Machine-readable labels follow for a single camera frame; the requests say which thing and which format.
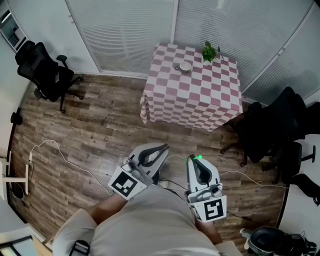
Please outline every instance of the wooden floor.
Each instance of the wooden floor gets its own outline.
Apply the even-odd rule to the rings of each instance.
[[[260,164],[249,161],[247,166],[239,166],[241,151],[234,149],[220,154],[222,147],[237,140],[231,128],[223,126],[208,133],[166,122],[144,125],[139,116],[139,103],[145,82],[123,77],[85,76],[84,81],[72,86],[84,99],[66,96],[65,114],[59,112],[60,101],[38,100],[32,88],[21,112],[23,124],[17,126],[14,133],[11,170],[23,176],[32,147],[44,140],[56,140],[68,161],[90,170],[107,186],[116,166],[136,146],[163,142],[169,144],[170,155],[203,155],[221,173],[241,171],[261,184],[272,183],[275,173],[262,172]],[[92,206],[109,196],[89,173],[64,162],[52,142],[36,147],[32,160],[34,171],[29,174],[26,206],[12,195],[11,201],[20,215],[45,237],[53,236],[79,208]],[[171,157],[161,169],[160,177],[186,188],[183,159]],[[229,212],[255,221],[228,213],[227,219],[216,224],[222,237],[233,240],[243,251],[245,240],[239,234],[240,229],[275,225],[285,190],[261,187],[240,173],[225,174],[221,180],[223,192],[228,196]],[[169,188],[183,194],[183,189],[177,185],[171,183]]]

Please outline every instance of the person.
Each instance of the person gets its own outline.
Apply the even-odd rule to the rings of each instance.
[[[198,221],[181,197],[156,185],[130,201],[114,194],[79,209],[56,234],[53,255],[69,256],[78,240],[90,256],[241,256],[213,222]]]

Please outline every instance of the window blind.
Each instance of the window blind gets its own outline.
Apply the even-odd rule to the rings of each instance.
[[[243,90],[297,29],[313,0],[180,0],[177,44],[201,49],[206,40],[238,62]]]
[[[288,47],[243,95],[269,105],[287,86],[303,99],[320,89],[319,24],[320,8],[314,5]]]
[[[66,2],[102,73],[146,76],[156,44],[171,41],[175,0]]]

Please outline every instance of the office chair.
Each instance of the office chair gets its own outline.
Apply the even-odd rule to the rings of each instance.
[[[320,122],[318,116],[320,114],[320,102],[307,107],[302,115],[302,123],[299,135],[296,138],[305,139],[308,134],[320,134]]]
[[[266,172],[276,168],[277,175],[273,184],[277,184],[280,177],[284,184],[289,184],[290,178],[299,173],[301,162],[310,159],[312,159],[312,163],[315,162],[316,146],[313,146],[312,154],[302,157],[302,145],[295,141],[289,141],[278,149],[273,158],[276,162],[267,163],[262,167],[262,171]]]
[[[248,163],[248,157],[258,163],[263,157],[272,156],[279,145],[301,135],[305,110],[304,101],[290,87],[286,87],[267,107],[262,107],[259,102],[251,104],[242,120],[235,125],[228,123],[239,141],[224,147],[220,153],[224,154],[233,147],[243,148],[241,167]]]
[[[42,42],[35,44],[32,41],[25,42],[15,55],[16,63],[19,65],[18,74],[32,81],[37,87],[34,95],[38,99],[49,99],[52,102],[61,97],[60,112],[64,114],[66,111],[63,109],[63,103],[66,94],[83,100],[83,96],[69,90],[77,80],[82,81],[83,77],[78,76],[72,80],[74,72],[67,66],[67,57],[59,55],[56,59],[64,66],[59,66],[50,58]]]
[[[309,106],[302,115],[302,123],[300,124],[299,134],[293,140],[305,139],[308,134],[320,134],[320,124],[318,116],[320,114],[320,102]],[[302,145],[298,142],[289,141],[281,145],[273,154],[275,163],[267,163],[262,167],[262,171],[268,171],[276,168],[277,177],[274,183],[278,183],[280,176],[283,183],[288,184],[290,178],[297,175],[300,171],[302,161],[316,159],[316,146],[313,146],[313,153],[302,157]]]

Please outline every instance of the white stand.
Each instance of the white stand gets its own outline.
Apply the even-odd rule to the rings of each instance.
[[[2,175],[0,175],[0,196],[3,200],[7,199],[7,187],[6,183],[19,182],[25,183],[25,193],[28,195],[28,173],[29,173],[29,165],[25,165],[25,177],[24,178],[15,178],[15,177],[6,177],[6,166],[9,166],[8,173],[10,174],[10,162],[11,162],[11,151],[9,153],[9,161],[3,162],[0,161],[0,168],[2,168]]]

